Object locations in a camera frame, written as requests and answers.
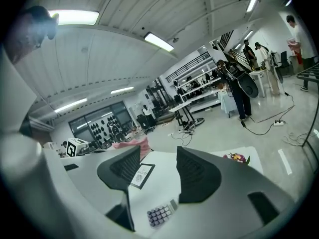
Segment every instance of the person in black outfit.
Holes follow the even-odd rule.
[[[221,79],[221,82],[223,82],[227,88],[230,88],[236,106],[239,113],[239,120],[245,120],[249,116],[251,116],[251,105],[250,105],[250,98],[246,95],[246,93],[242,90],[242,88],[238,85],[237,79],[231,80],[227,74],[225,67],[228,69],[231,66],[238,67],[238,64],[230,63],[230,62],[224,62],[223,60],[219,60],[217,62],[218,66],[218,75]]]
[[[251,62],[251,64],[254,66],[254,69],[256,70],[257,68],[259,68],[258,63],[257,63],[257,58],[256,58],[256,55],[253,52],[252,48],[249,47],[248,39],[246,39],[244,41],[244,44],[245,44],[245,51],[248,54],[248,59]]]

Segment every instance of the man in white shirt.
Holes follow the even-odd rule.
[[[295,43],[289,43],[288,46],[294,50],[301,50],[304,70],[306,70],[315,65],[314,50],[309,42],[305,30],[301,26],[297,25],[294,16],[288,15],[287,22],[291,27],[294,28],[295,32]],[[304,80],[304,85],[300,89],[302,91],[308,91],[308,81]]]
[[[152,112],[151,112],[151,109],[148,108],[146,105],[143,105],[144,109],[142,110],[142,112],[144,113],[144,115],[146,116],[148,122],[149,122],[149,125],[152,127],[152,126],[155,126],[155,120],[153,118],[153,115],[152,115]]]
[[[143,107],[144,107],[144,109],[142,110],[142,112],[144,113],[145,116],[149,116],[152,114],[146,105],[143,105]]]

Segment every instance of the black metal rack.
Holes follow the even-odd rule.
[[[298,73],[297,78],[301,79],[301,80],[306,80],[306,81],[317,83],[318,94],[319,94],[319,63],[315,64],[314,66],[312,66],[312,67],[310,67],[310,68],[308,68],[300,73]],[[315,125],[315,121],[316,121],[316,118],[318,115],[318,109],[319,109],[319,96],[318,96],[318,104],[317,104],[317,109],[316,109],[314,121],[310,127],[309,133],[307,134],[307,137],[306,137],[304,143],[302,144],[302,147],[304,147],[304,145],[306,143],[308,144],[309,148],[311,149],[311,151],[313,152],[313,154],[317,160],[317,164],[319,165],[319,160],[318,160],[317,154],[316,154],[314,148],[312,147],[312,145],[308,141],[309,135],[311,134],[313,127]]]
[[[202,61],[206,60],[209,58],[210,55],[206,51],[205,53],[199,55],[197,58],[194,58],[192,61],[188,62],[186,65],[183,65],[181,68],[177,69],[175,72],[172,74],[168,75],[166,77],[168,82],[173,81],[177,76],[181,75],[183,72],[189,70],[190,68],[195,69],[195,65],[199,65]]]

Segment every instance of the staircase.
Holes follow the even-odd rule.
[[[224,54],[225,54],[225,57],[227,58],[227,60],[229,62],[239,64],[243,69],[245,69],[246,73],[250,73],[251,72],[251,70],[249,68],[247,68],[247,65],[244,65],[244,63],[241,63],[238,60],[234,59],[233,57],[231,57],[227,53],[224,53]]]
[[[219,47],[221,48],[221,50],[224,52],[228,42],[229,42],[229,39],[231,37],[231,35],[233,34],[234,31],[231,31],[231,32],[228,32],[226,34],[223,34],[220,38],[220,41],[218,42],[218,45]]]
[[[246,57],[244,57],[243,55],[240,55],[239,53],[237,53],[236,51],[233,51],[233,50],[229,50],[228,53],[230,55],[229,57],[234,59],[236,61],[236,63],[244,66],[245,68],[249,69],[250,71],[253,70],[253,68],[251,67],[251,65]]]

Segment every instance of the black trousers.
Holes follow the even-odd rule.
[[[232,85],[232,92],[236,102],[237,110],[239,112],[239,118],[243,120],[246,115],[251,115],[250,98],[238,86],[238,84]]]
[[[147,120],[148,120],[148,122],[149,122],[150,127],[155,126],[156,122],[155,122],[155,120],[154,120],[152,114],[147,115],[146,118],[147,118]]]
[[[303,58],[303,65],[304,65],[304,70],[310,68],[311,66],[315,65],[315,59],[314,58]],[[304,87],[307,89],[308,88],[308,81],[304,80]]]

